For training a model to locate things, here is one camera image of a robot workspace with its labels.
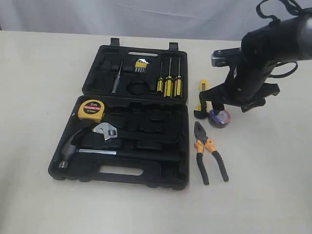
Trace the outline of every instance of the yellow tape measure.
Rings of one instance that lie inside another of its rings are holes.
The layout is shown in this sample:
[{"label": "yellow tape measure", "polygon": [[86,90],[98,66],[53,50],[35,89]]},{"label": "yellow tape measure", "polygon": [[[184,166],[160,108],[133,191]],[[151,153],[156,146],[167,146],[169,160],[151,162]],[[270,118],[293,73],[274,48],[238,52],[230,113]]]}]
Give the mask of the yellow tape measure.
[{"label": "yellow tape measure", "polygon": [[79,107],[78,118],[91,119],[100,123],[104,117],[104,103],[99,100],[87,100]]}]

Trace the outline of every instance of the black plastic case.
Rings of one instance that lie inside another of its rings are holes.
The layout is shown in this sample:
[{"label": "black plastic case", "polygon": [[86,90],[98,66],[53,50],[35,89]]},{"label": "black plastic case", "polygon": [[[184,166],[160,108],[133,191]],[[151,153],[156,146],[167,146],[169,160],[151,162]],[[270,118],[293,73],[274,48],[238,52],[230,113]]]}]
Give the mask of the black plastic case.
[{"label": "black plastic case", "polygon": [[[180,60],[182,97],[164,97],[163,94],[156,92],[161,62],[163,62],[162,77],[165,79],[169,73],[170,58],[172,58],[172,77],[178,75]],[[145,73],[134,72],[138,59],[148,61]],[[111,90],[122,60],[120,83],[117,93],[114,94]],[[184,189],[189,180],[189,125],[185,104],[188,92],[187,74],[187,54],[179,51],[178,44],[175,42],[170,42],[169,50],[121,47],[119,39],[114,38],[111,39],[111,45],[100,46],[82,88],[84,95],[78,98],[49,165],[49,174],[58,180],[78,179],[81,182],[103,180]],[[137,90],[131,89],[137,84],[139,84]],[[131,152],[143,157],[125,158],[76,153],[67,170],[58,168],[61,149],[67,139],[84,126],[96,126],[90,120],[79,120],[77,116],[80,105],[89,99],[104,103],[105,115],[102,122],[108,122],[129,134],[127,138],[105,141],[103,135],[88,132],[77,143],[79,148]],[[131,139],[131,135],[138,132],[145,134],[146,138]],[[157,134],[163,140],[159,142],[149,140],[150,134]],[[176,157],[172,161],[160,161],[151,159],[153,154]],[[121,175],[99,172],[103,165],[141,168],[143,173]]]}]

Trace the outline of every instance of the white backdrop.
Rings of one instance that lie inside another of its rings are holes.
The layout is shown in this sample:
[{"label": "white backdrop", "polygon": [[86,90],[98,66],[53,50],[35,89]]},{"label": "white backdrop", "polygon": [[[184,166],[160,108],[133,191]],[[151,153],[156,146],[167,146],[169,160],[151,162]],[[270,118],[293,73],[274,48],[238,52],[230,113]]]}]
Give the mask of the white backdrop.
[{"label": "white backdrop", "polygon": [[[0,0],[3,30],[113,36],[241,40],[264,26],[261,0]],[[298,0],[303,7],[311,0]],[[268,14],[290,18],[276,0]]]}]

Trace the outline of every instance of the pliers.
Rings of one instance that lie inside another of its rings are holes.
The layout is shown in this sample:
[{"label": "pliers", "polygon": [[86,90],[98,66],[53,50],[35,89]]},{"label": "pliers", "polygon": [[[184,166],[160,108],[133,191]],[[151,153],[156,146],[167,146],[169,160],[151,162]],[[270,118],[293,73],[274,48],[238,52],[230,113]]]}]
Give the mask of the pliers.
[{"label": "pliers", "polygon": [[196,137],[196,143],[194,144],[194,147],[197,149],[196,160],[197,160],[198,168],[200,170],[204,184],[205,185],[209,184],[208,175],[207,175],[205,166],[203,164],[203,153],[204,153],[205,148],[216,159],[224,182],[229,181],[229,177],[226,172],[221,155],[215,149],[215,146],[214,146],[215,141],[207,137],[205,129],[203,128],[203,126],[201,126],[201,124],[198,121],[196,121],[194,125],[194,134]]}]

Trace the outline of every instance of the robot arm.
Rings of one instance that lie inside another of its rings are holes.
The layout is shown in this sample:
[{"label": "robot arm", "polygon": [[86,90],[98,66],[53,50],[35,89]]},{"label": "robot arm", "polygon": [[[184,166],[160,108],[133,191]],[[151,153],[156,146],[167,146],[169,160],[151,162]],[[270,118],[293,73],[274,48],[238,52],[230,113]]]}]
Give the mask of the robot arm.
[{"label": "robot arm", "polygon": [[[224,110],[224,104],[239,106],[242,112],[263,106],[267,96],[280,92],[277,84],[265,83],[267,78],[288,76],[297,69],[297,61],[312,59],[312,8],[301,9],[294,0],[279,0],[297,16],[280,21],[261,12],[260,5],[266,1],[257,6],[257,13],[273,19],[269,25],[249,32],[241,48],[214,51],[212,65],[229,66],[230,71],[223,84],[200,92],[201,110],[206,110],[206,101],[211,101],[217,112]],[[292,71],[271,75],[275,67],[288,62],[296,64]]]}]

